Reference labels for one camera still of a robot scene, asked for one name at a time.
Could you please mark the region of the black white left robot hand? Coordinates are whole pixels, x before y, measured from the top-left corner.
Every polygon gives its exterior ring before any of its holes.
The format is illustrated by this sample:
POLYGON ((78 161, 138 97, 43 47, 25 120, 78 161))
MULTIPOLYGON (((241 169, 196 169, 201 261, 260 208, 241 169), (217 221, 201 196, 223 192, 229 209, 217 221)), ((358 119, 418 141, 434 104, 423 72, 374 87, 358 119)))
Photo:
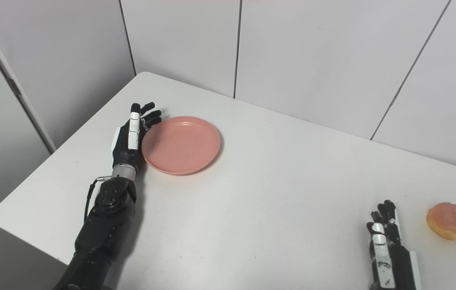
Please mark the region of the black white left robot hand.
POLYGON ((154 102, 147 103, 141 106, 139 103, 131 105, 131 112, 139 114, 139 134, 136 138, 137 147, 132 149, 129 147, 129 127, 130 119, 120 127, 117 136, 117 143, 113 148, 113 167, 119 165, 129 165, 134 167, 135 171, 140 171, 144 157, 142 154, 142 141, 152 127, 162 122, 162 111, 154 110, 154 102))

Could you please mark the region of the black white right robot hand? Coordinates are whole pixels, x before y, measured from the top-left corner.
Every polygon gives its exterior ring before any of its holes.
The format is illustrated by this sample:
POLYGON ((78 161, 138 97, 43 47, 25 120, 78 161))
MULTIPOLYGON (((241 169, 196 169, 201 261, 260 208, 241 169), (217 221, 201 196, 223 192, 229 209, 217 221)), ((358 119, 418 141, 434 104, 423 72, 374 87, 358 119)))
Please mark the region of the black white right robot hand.
POLYGON ((402 243, 397 208, 391 200, 377 205, 366 224, 373 281, 370 290, 421 290, 416 252, 402 243))

